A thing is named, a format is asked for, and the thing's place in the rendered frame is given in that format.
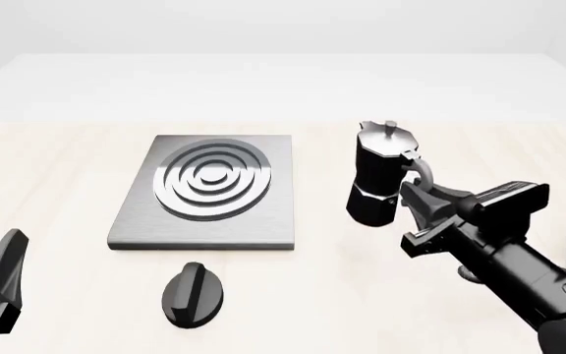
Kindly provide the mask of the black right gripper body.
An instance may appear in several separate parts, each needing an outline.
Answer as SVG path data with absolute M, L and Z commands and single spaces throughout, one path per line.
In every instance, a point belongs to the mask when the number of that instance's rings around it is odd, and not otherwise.
M 415 258 L 435 253 L 491 256 L 508 244 L 526 241 L 531 215 L 548 205 L 549 185 L 513 181 L 475 194 L 472 217 L 455 214 L 437 226 L 403 235 L 401 248 Z

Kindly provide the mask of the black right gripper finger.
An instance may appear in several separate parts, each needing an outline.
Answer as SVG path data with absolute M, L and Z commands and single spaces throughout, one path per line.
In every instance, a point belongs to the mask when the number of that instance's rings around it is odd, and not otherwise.
M 460 217 L 472 217 L 480 207 L 480 202 L 475 194 L 469 191 L 459 191 L 440 185 L 433 185 L 431 194 L 434 197 L 449 202 Z
M 401 205 L 410 210 L 419 231 L 435 227 L 456 214 L 449 202 L 431 194 L 432 188 L 424 191 L 412 182 L 401 185 Z

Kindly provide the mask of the black and silver moka pot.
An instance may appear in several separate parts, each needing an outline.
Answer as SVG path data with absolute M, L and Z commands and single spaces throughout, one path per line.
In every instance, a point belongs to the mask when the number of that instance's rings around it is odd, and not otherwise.
M 356 176 L 346 210 L 365 226 L 392 223 L 401 184 L 406 174 L 419 173 L 420 187 L 430 191 L 431 168 L 418 153 L 419 144 L 411 132 L 394 121 L 363 121 L 357 134 Z

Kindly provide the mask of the flat black stove plate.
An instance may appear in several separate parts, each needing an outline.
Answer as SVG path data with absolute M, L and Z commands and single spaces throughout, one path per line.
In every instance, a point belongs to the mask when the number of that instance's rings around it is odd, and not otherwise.
M 292 138 L 156 136 L 107 244 L 111 250 L 293 250 Z

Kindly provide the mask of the round black stove knob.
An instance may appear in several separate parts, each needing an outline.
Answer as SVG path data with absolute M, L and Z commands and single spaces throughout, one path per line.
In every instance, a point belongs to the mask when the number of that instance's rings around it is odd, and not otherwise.
M 189 262 L 164 288 L 161 309 L 167 321 L 182 329 L 194 329 L 212 321 L 224 300 L 223 286 L 203 264 Z

